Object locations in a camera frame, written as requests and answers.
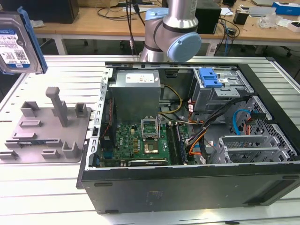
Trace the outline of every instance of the electronic device on desk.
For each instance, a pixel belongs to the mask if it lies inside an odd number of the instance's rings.
[[[254,6],[254,7],[240,6],[239,9],[242,10],[243,12],[246,13],[248,12],[252,17],[266,16],[267,14],[275,13],[276,10],[276,8],[273,7],[258,7],[258,6]]]
[[[251,0],[257,6],[272,6],[274,0]]]
[[[247,13],[247,12],[237,11],[237,12],[235,13],[233,22],[234,22],[235,24],[245,25],[248,16],[249,16],[249,13]]]
[[[223,4],[229,7],[234,6],[236,0],[223,0]]]
[[[0,0],[6,11],[23,7],[31,20],[53,23],[73,23],[79,12],[77,0]]]
[[[221,14],[220,6],[213,0],[199,0],[195,17],[199,24],[198,34],[214,34]]]

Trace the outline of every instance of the black box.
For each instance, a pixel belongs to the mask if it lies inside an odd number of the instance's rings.
[[[233,22],[235,24],[245,25],[248,16],[249,16],[249,13],[236,12]]]
[[[195,16],[199,21],[198,34],[214,34],[221,14],[220,6],[213,0],[200,0]]]
[[[0,0],[6,11],[16,11],[20,6],[31,20],[53,23],[73,23],[79,12],[77,0]]]

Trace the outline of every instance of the metal table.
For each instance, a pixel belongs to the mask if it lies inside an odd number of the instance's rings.
[[[96,108],[104,61],[137,61],[129,56],[46,56],[45,75],[22,74],[0,104],[0,149],[22,115],[24,101],[51,107],[48,86],[60,88],[68,106],[85,102]],[[275,62],[265,58],[196,57],[191,61],[247,63],[300,128],[300,86]],[[98,215],[85,190],[77,190],[79,163],[1,165],[0,224],[240,224],[298,225],[300,188],[268,207],[207,209]]]

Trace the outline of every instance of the blue cable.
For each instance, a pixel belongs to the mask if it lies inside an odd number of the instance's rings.
[[[239,128],[238,128],[238,125],[236,124],[236,116],[238,115],[239,112],[247,112],[249,114],[251,114],[251,111],[248,110],[248,109],[238,109],[234,114],[233,114],[233,117],[232,117],[232,123],[233,123],[233,127],[234,127],[234,130],[236,132],[237,135],[240,135],[240,131],[239,131]]]

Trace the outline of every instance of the motherboard chip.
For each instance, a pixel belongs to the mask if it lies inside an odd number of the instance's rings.
[[[158,142],[157,141],[145,141],[144,149],[145,149],[145,154],[158,154]]]

